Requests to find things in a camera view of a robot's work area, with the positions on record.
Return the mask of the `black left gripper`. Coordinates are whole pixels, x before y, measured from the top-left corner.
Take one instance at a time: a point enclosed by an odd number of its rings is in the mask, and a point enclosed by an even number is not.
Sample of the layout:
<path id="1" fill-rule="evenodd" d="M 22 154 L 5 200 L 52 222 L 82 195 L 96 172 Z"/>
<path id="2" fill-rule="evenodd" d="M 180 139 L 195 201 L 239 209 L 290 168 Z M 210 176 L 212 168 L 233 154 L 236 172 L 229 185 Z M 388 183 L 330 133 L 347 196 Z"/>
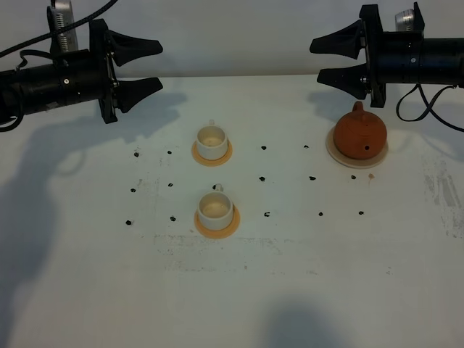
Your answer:
<path id="1" fill-rule="evenodd" d="M 88 49 L 54 57 L 54 73 L 58 79 L 58 105 L 63 107 L 97 100 L 101 117 L 106 124 L 117 122 L 113 100 L 115 77 L 109 61 L 109 45 L 118 67 L 142 57 L 162 53 L 159 41 L 116 33 L 108 30 L 106 22 L 100 19 L 89 23 Z M 162 89 L 163 84 L 159 78 L 120 81 L 115 88 L 117 108 L 122 113 L 127 113 L 140 101 Z"/>

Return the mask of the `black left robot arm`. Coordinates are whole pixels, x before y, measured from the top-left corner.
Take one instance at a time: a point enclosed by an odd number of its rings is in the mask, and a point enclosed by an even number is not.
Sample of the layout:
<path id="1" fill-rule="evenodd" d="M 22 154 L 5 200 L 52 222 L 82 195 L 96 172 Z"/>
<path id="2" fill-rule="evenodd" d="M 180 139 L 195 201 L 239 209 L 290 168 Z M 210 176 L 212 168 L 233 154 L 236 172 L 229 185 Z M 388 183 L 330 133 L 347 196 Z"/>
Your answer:
<path id="1" fill-rule="evenodd" d="M 126 113 L 163 87 L 159 78 L 118 81 L 115 68 L 162 51 L 157 40 L 125 36 L 103 19 L 92 20 L 88 49 L 48 54 L 48 65 L 1 73 L 1 130 L 17 127 L 26 115 L 93 100 L 103 121 L 115 123 L 117 109 Z"/>

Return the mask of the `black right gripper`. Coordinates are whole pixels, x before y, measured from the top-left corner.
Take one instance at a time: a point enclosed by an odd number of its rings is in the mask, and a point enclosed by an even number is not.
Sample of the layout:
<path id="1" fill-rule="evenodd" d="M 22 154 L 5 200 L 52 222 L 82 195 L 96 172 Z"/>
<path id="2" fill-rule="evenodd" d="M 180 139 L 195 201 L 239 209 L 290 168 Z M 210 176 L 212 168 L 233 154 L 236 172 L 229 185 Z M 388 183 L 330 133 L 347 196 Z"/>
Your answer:
<path id="1" fill-rule="evenodd" d="M 337 88 L 359 100 L 364 100 L 370 94 L 370 105 L 383 107 L 388 83 L 419 82 L 423 32 L 385 31 L 378 6 L 366 4 L 361 7 L 360 20 L 335 33 L 313 39 L 310 52 L 357 59 L 362 49 L 363 31 L 366 64 L 322 69 L 317 82 Z"/>

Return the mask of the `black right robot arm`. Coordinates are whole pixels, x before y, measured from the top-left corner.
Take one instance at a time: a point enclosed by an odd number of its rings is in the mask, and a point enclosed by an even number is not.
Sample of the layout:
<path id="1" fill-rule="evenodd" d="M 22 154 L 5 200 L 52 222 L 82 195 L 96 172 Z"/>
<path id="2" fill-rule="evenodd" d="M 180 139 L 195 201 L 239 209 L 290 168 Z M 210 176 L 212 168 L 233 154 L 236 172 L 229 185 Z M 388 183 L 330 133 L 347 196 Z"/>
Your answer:
<path id="1" fill-rule="evenodd" d="M 366 57 L 361 65 L 322 69 L 317 81 L 359 100 L 370 97 L 375 108 L 384 107 L 389 83 L 463 86 L 463 40 L 425 38 L 419 6 L 414 4 L 410 12 L 408 30 L 385 31 L 378 6 L 366 4 L 356 22 L 314 39 L 313 54 L 357 59 L 364 50 Z"/>

